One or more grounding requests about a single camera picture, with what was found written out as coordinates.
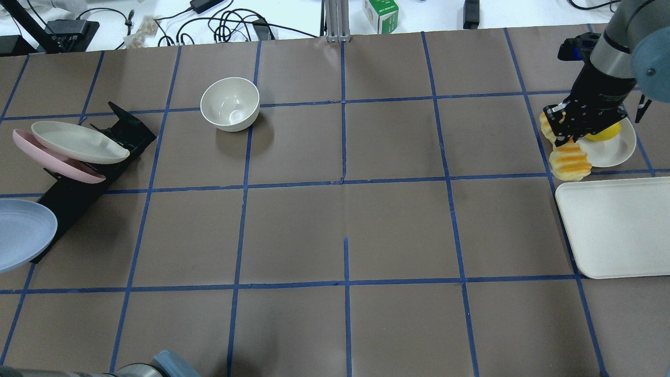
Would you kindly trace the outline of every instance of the tabletop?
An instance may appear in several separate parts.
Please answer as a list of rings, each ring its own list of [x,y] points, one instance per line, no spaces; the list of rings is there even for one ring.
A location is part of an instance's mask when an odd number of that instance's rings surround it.
[[[37,265],[0,275],[0,363],[107,372],[162,349],[203,376],[662,376],[670,278],[572,258],[537,116],[603,25],[174,46],[0,59],[0,198],[53,178],[11,141],[57,119],[157,140]],[[226,76],[261,113],[199,112]],[[626,100],[635,109],[640,92]],[[624,164],[668,175],[670,107]]]

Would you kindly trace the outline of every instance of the power adapter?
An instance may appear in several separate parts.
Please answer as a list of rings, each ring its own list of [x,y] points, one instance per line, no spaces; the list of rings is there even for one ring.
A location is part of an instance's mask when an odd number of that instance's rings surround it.
[[[210,9],[211,7],[222,3],[224,0],[191,0],[191,8],[197,13]]]
[[[463,28],[476,29],[479,26],[479,0],[465,0],[463,4]]]

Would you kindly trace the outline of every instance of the small white plate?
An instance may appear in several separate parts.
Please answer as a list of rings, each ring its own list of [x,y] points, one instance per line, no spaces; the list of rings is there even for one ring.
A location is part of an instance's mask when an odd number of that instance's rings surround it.
[[[31,127],[45,147],[75,160],[93,164],[116,164],[130,151],[94,129],[61,121],[39,121]]]
[[[587,153],[586,159],[594,167],[609,168],[623,164],[635,151],[637,137],[630,120],[625,118],[619,123],[621,123],[621,132],[609,140],[594,142],[587,138],[581,138],[577,141],[577,144]]]

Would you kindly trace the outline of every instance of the white bowl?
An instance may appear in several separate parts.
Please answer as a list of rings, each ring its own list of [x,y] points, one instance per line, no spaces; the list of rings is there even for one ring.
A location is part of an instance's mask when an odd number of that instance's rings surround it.
[[[258,117],[261,95],[251,81],[228,77],[207,88],[200,99],[200,112],[208,122],[228,132],[248,128]]]

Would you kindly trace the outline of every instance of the yellow lemon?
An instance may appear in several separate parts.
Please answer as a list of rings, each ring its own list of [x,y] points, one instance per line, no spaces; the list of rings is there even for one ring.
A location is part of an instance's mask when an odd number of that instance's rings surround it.
[[[621,123],[616,122],[610,127],[607,127],[606,129],[603,129],[602,131],[598,132],[596,135],[591,135],[590,133],[587,133],[585,138],[591,140],[592,142],[604,142],[605,140],[609,140],[614,136],[617,136],[620,131],[621,131]]]

